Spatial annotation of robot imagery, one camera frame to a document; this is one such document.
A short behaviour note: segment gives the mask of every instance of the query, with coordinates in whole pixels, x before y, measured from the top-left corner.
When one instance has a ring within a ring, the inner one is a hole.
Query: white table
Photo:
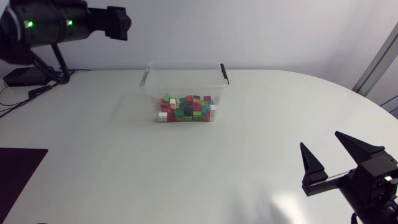
[[[0,119],[1,147],[49,149],[5,223],[349,223],[339,190],[304,194],[300,141],[329,175],[356,167],[336,130],[398,158],[398,121],[318,78],[229,70],[215,122],[155,123],[142,73],[78,72]]]

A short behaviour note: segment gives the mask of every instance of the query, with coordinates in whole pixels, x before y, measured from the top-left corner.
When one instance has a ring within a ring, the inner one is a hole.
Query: cube
[[[163,101],[164,102],[169,102],[170,101],[170,95],[168,93],[166,93],[166,95],[164,95]]]
[[[193,116],[192,116],[193,121],[200,121],[201,120],[201,112],[200,111],[194,111]]]
[[[184,107],[184,115],[185,116],[192,116],[192,106],[186,106]]]
[[[209,110],[209,109],[210,109],[209,105],[202,105],[201,106],[201,110]]]
[[[214,116],[216,114],[216,110],[216,105],[210,105],[210,116]]]
[[[177,105],[177,100],[175,100],[174,98],[170,98],[170,106],[176,106]]]
[[[201,118],[202,121],[210,121],[210,116],[205,116]]]
[[[175,117],[176,118],[184,117],[184,109],[183,108],[176,108],[175,109]]]
[[[184,121],[192,121],[192,116],[185,116]]]
[[[193,110],[200,111],[200,109],[201,109],[201,100],[193,99]]]
[[[159,112],[157,116],[158,122],[167,122],[167,113],[166,112]]]
[[[192,106],[192,96],[187,96],[185,98],[185,104],[184,106]]]
[[[160,107],[161,108],[169,108],[170,107],[170,103],[163,102],[163,103],[160,104]]]
[[[174,117],[168,116],[167,121],[168,122],[176,122],[177,120],[176,120],[175,116]]]
[[[209,111],[207,111],[207,110],[202,110],[202,111],[201,111],[201,117],[204,118],[204,117],[207,117],[207,116],[210,116]]]
[[[175,118],[175,112],[171,112],[171,111],[168,112],[168,113],[167,113],[167,117],[168,117],[168,118]]]

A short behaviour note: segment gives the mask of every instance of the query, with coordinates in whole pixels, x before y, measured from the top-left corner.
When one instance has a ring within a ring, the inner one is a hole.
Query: white cube
[[[177,101],[174,98],[170,99],[170,106],[176,106],[177,105]]]
[[[210,117],[212,117],[216,114],[216,110],[217,110],[216,105],[210,105]]]
[[[159,112],[159,115],[157,116],[157,121],[158,122],[167,122],[167,113]]]

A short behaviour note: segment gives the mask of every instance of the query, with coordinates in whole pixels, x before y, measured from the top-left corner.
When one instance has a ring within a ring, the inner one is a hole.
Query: clear plastic container
[[[148,64],[140,89],[159,122],[214,121],[228,85],[220,61],[158,61]]]

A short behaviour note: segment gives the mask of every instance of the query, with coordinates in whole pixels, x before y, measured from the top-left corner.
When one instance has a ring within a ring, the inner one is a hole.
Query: black box
[[[6,75],[3,80],[7,86],[32,86],[32,85],[46,85],[51,78],[40,71],[38,68],[17,68],[10,74]]]

